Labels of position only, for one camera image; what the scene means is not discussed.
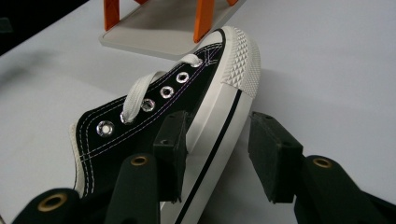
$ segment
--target sneaker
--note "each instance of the sneaker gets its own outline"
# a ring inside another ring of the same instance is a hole
[[[161,222],[197,222],[248,117],[261,75],[256,43],[225,26],[169,72],[139,78],[128,95],[86,112],[72,125],[75,190],[114,188],[123,160],[150,153],[164,118],[189,114],[180,203],[162,203]]]

